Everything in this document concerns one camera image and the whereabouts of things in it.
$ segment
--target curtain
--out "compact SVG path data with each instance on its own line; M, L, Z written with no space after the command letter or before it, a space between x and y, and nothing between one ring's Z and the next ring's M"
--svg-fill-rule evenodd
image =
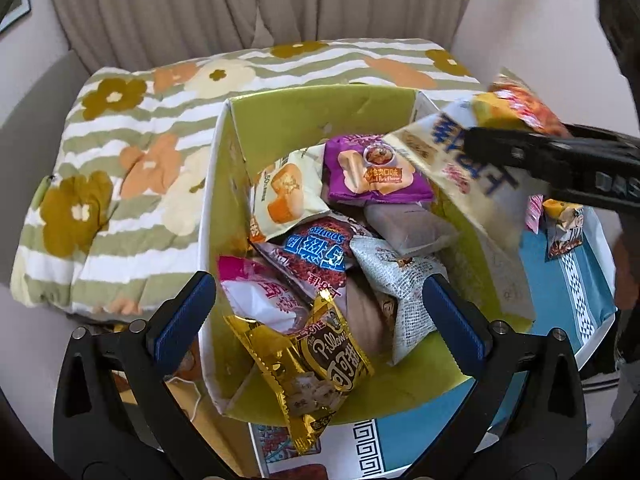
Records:
M53 0L92 71L338 38L426 38L450 46L463 0Z

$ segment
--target snack package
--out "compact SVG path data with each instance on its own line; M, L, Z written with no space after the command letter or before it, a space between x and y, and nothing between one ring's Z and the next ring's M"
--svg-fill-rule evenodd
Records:
M264 242L255 247L262 256L300 289L311 303L318 292L331 291L345 312L346 270L356 263L349 241L353 235L370 236L354 220L331 212L294 228L282 244Z
M505 68L488 92L473 98L473 104L478 126L521 130L526 124L539 134L572 136L533 90Z
M243 317L225 320L276 393L300 455L318 440L350 391L374 373L328 290L318 294L306 326L292 335Z
M392 364L398 364L424 337L436 330L422 303L424 280L444 266L432 256L403 258L384 240L354 236L351 251L375 290L398 298Z
M396 317L398 316L398 298L394 298L390 294L385 294L379 290L373 289L373 294L378 301L378 306L385 320L386 328L389 330L393 339L396 331Z
M289 153L266 167L252 188L250 237L264 242L329 212L320 198L324 144Z
M532 195L529 197L529 203L527 204L527 216L525 218L525 225L527 229L534 234L538 234L540 229L540 217L542 216L542 195Z
M353 205L432 200L431 187L379 135L346 135L327 141L324 165L329 199Z
M527 202L537 183L524 170L469 158L462 147L465 129L473 126L478 121L471 101L456 101L384 139L510 259L519 258Z
M551 198L542 205L546 213L546 259L553 260L582 245L582 206Z
M373 293L369 282L357 269L347 276L347 308L342 311L360 348L375 356L389 348L388 330L383 305Z
M253 260L220 256L218 272L236 316L255 319L281 334L305 325L309 309L271 269Z
M418 204L370 204L364 216L401 256L428 256L458 238L453 225Z

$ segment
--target metal bolt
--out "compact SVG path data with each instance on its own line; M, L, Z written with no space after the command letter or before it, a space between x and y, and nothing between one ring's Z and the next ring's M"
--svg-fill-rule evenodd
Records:
M71 333L71 337L73 339L82 339L84 334L86 334L86 328L84 326L79 326Z
M493 323L491 323L491 328L494 330L495 333L497 334L506 334L509 331L509 325L507 325L506 322L504 321L494 321Z
M524 160L524 150L522 148L512 148L511 156L513 158L517 158L518 160Z
M144 319L135 319L129 323L129 330L135 334L142 332L146 327L146 321Z
M551 333L558 341L564 341L566 339L566 332L561 328L555 328Z

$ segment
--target cable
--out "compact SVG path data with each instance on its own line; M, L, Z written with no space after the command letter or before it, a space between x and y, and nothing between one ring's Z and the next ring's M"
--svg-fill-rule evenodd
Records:
M176 380L181 381L183 383L193 384L193 387L196 389L196 392L198 393L198 398L196 399L196 403L193 406L193 415L191 415L191 418L189 419L189 422L193 422L196 418L196 414L198 413L198 406L200 405L200 401L202 400L202 394L200 393L200 389L198 388L198 385L195 383L195 381L188 381L187 379L183 379L182 377L178 377L178 376L174 376L171 379L169 379L167 381L167 384L172 383Z

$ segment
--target floral blanket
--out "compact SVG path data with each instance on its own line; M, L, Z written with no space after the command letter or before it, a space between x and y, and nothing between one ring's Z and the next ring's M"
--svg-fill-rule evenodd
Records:
M11 290L95 320L149 318L198 270L198 228L226 98L315 84L417 88L437 105L483 90L425 40L311 41L157 68L104 68L68 117L27 212Z

